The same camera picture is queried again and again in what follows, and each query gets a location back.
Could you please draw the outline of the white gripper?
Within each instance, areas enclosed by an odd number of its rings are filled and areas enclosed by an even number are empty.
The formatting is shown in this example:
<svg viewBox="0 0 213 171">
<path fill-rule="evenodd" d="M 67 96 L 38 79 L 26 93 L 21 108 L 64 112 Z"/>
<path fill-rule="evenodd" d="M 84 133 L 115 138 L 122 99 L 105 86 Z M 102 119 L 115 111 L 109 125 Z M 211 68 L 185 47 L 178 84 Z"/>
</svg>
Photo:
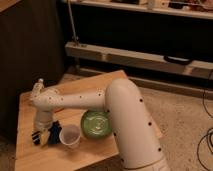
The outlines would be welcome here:
<svg viewBox="0 0 213 171">
<path fill-rule="evenodd" d="M 41 121 L 39 119 L 34 120 L 34 130 L 35 131 L 43 131 L 40 133 L 40 143 L 41 144 L 46 144 L 48 142 L 50 132 L 49 131 L 44 131 L 45 129 L 50 129 L 52 126 L 52 120 L 47 119 L 44 121 Z"/>
</svg>

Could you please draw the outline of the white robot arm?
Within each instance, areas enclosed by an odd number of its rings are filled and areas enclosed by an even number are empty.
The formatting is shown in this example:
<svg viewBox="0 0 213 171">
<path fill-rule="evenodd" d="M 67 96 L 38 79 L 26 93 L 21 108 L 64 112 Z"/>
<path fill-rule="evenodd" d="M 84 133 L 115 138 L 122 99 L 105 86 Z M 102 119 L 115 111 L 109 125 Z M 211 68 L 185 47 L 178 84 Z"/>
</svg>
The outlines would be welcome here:
<svg viewBox="0 0 213 171">
<path fill-rule="evenodd" d="M 43 80 L 39 80 L 30 99 L 36 108 L 37 130 L 52 126 L 53 110 L 57 107 L 106 111 L 123 171 L 171 171 L 151 115 L 131 80 L 119 78 L 104 90 L 65 95 L 57 89 L 44 89 Z"/>
</svg>

